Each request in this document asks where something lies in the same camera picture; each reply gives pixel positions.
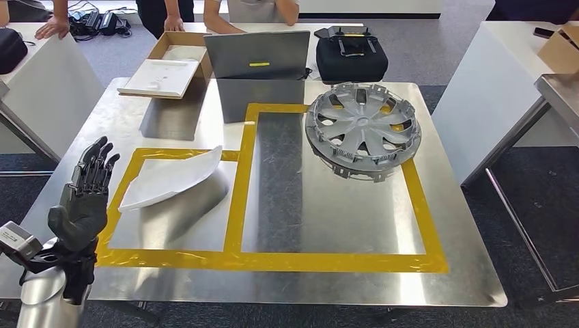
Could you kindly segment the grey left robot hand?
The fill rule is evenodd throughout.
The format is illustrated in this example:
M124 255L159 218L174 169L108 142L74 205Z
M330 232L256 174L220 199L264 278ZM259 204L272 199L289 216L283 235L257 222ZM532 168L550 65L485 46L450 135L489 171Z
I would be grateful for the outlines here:
M59 205L48 212L49 228L70 251L86 248L107 224L109 183L120 158L109 156L112 149L105 136L87 147L63 187Z

